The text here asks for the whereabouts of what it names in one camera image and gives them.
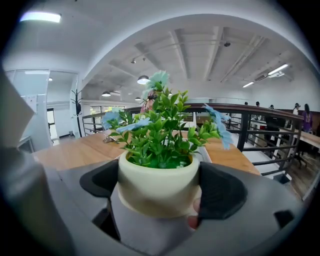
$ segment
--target air conditioner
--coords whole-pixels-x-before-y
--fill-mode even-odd
[[[265,78],[267,78],[267,77],[268,77],[268,73],[267,73],[267,72],[264,72],[264,73],[259,74],[259,75],[254,79],[254,81],[255,81],[255,82],[258,82],[258,81],[261,81],[261,80],[263,80],[263,79],[265,79]]]

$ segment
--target door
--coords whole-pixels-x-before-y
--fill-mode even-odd
[[[54,115],[54,109],[53,108],[48,108],[46,110],[46,115],[48,118],[48,126],[49,126],[49,131],[50,131],[50,138],[51,140],[57,140],[58,135],[57,135],[57,130],[56,130],[56,124],[55,124],[55,115]]]

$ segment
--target blue flower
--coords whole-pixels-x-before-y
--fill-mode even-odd
[[[118,112],[106,112],[105,115],[102,117],[102,126],[105,130],[110,129],[111,124],[108,123],[108,120],[119,120],[120,115]]]
[[[153,74],[153,76],[149,77],[149,82],[145,84],[146,89],[152,89],[156,86],[156,82],[161,82],[162,85],[166,85],[168,83],[169,74],[166,71],[158,71]]]
[[[224,120],[229,120],[230,119],[230,116],[221,114],[219,111],[214,110],[213,107],[207,105],[206,103],[204,103],[204,106],[202,106],[202,107],[205,108],[209,112],[209,114],[211,116],[214,115],[213,117],[215,118],[215,121],[217,123],[220,123],[221,119],[224,119]]]
[[[128,124],[126,126],[122,126],[116,129],[116,131],[118,133],[123,133],[125,131],[132,131],[133,129],[142,127],[142,126],[147,126],[149,123],[152,123],[150,121],[150,117],[146,118],[146,119],[141,119],[138,122],[132,123],[132,124]]]
[[[217,128],[218,128],[221,140],[222,140],[223,148],[225,150],[229,150],[230,144],[234,143],[234,141],[232,140],[231,133],[226,130],[226,127],[222,122],[217,124]]]

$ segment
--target coat rack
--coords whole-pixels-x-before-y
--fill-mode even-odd
[[[72,103],[75,104],[75,112],[76,112],[76,114],[74,114],[74,116],[76,116],[76,120],[77,120],[77,122],[78,122],[79,134],[80,134],[80,137],[82,137],[81,129],[80,129],[80,122],[79,122],[79,115],[81,115],[81,105],[80,105],[80,103],[81,103],[81,100],[82,100],[83,98],[78,99],[78,95],[79,95],[79,93],[82,92],[82,90],[79,91],[79,92],[78,92],[78,89],[76,89],[75,92],[74,92],[73,90],[71,90],[71,91],[72,91],[72,92],[74,93],[74,95],[75,95],[75,99],[72,99],[72,98],[71,98],[71,100],[73,101]]]

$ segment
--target window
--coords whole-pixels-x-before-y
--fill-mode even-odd
[[[101,106],[101,112],[110,112],[112,111],[112,108],[114,107],[117,107],[117,108],[120,108],[120,109],[125,109],[124,106]]]
[[[104,113],[104,112],[110,112],[112,111],[112,109],[116,107],[116,108],[120,108],[120,109],[125,109],[124,106],[91,106],[90,107],[90,114],[94,115],[94,114],[99,114],[99,113]],[[100,124],[102,123],[102,117],[95,117],[94,118],[94,122],[97,124],[95,127],[96,128],[100,128],[102,127]]]
[[[91,106],[90,107],[90,114],[94,115],[94,114],[98,114],[101,113],[101,107],[100,106]]]

